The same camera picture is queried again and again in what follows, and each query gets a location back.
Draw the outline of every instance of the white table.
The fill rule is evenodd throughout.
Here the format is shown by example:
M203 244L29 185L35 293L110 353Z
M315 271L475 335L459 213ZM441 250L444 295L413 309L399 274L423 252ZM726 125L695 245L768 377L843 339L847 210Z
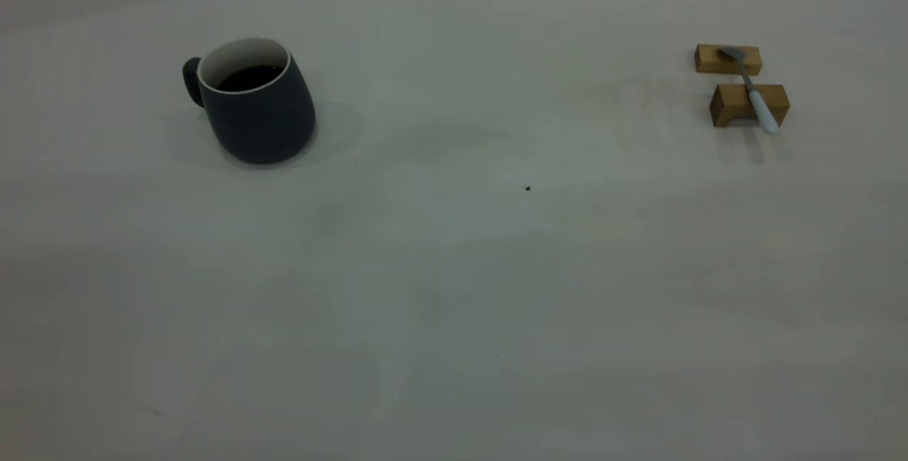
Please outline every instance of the white table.
M271 170L179 77L255 34L320 123ZM904 459L906 38L905 0L0 0L0 457ZM712 127L698 42L761 48L777 138Z

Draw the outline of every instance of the metal spoon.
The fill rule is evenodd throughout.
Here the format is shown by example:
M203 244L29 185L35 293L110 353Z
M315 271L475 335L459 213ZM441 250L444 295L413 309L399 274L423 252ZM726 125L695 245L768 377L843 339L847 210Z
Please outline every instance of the metal spoon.
M730 46L719 48L719 51L732 57L734 60L737 60L738 67L741 69L743 83L747 86L747 95L750 96L750 104L753 105L753 111L756 112L756 119L760 121L760 128L763 129L763 133L769 135L778 133L779 125L775 122L773 113L769 112L769 106L766 106L766 102L763 101L763 96L761 96L760 92L753 86L750 77L747 76L747 69L743 66L743 60L747 57L747 54L744 51L740 51L738 48Z

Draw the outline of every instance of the wooden block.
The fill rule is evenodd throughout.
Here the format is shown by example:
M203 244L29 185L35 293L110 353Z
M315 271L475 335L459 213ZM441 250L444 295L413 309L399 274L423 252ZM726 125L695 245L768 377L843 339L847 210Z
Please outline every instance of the wooden block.
M758 85L756 89L763 96L766 106L769 106L775 122L781 126L790 106L785 88L781 85ZM713 126L717 128L728 126L735 118L756 118L756 112L747 96L747 87L743 85L717 85L713 100L709 103L709 111L713 114Z
M737 67L737 62L732 57L726 57L719 51L727 44L698 44L697 51L694 52L694 63L697 64L698 73L716 73L723 75L736 75L741 71ZM760 74L763 68L763 59L760 57L760 48L756 46L736 46L739 50L744 51L747 57L743 60L743 66L747 74L756 76Z

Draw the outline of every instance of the mug handle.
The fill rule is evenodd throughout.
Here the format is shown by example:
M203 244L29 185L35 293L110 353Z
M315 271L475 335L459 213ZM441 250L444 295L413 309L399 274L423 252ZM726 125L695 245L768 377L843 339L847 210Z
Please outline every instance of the mug handle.
M189 92L189 96L195 101L195 104L205 108L205 105L201 104L201 89L199 89L199 77L196 74L196 71L199 70L199 62L201 62L201 58L198 57L186 60L186 63L182 65L182 82L186 84L186 92Z

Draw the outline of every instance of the mug rim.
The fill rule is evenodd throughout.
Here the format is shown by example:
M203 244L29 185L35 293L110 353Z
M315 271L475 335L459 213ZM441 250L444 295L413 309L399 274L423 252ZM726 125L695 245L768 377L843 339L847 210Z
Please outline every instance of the mug rim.
M211 55L214 54L215 51L221 50L221 48L230 46L231 44L236 44L238 42L245 42L245 41L267 41L270 43L274 43L274 44L280 46L281 48L283 48L284 54L287 57L287 60L284 63L284 67L283 67L283 70L281 70L281 74L276 76L274 79L270 80L268 83L264 83L264 84L256 87L255 89L239 90L236 92L215 89L215 87L212 87L211 85L208 84L208 82L206 82L204 79L202 79L201 71L204 69L205 60L208 60L208 57L211 57ZM291 60L291 54L289 54L289 50L287 50L287 47L284 46L281 41L276 41L276 40L273 40L272 38L266 38L263 35L257 35L256 37L251 37L251 38L237 38L237 40L227 41L223 44L220 44L220 46L218 46L217 48L214 48L214 50L208 51L208 53L205 54L205 56L202 57L201 60L199 61L199 66L196 67L196 69L195 69L195 77L196 77L196 79L199 80L199 83L201 83L201 85L205 87L205 89L211 90L211 92L215 92L217 94L226 94L229 96L241 96L243 94L259 92L259 90L265 89L265 87L268 87L268 86L272 85L272 83L275 83L277 80L281 79L283 76L285 76L285 74L287 73L287 70L289 69L290 60Z

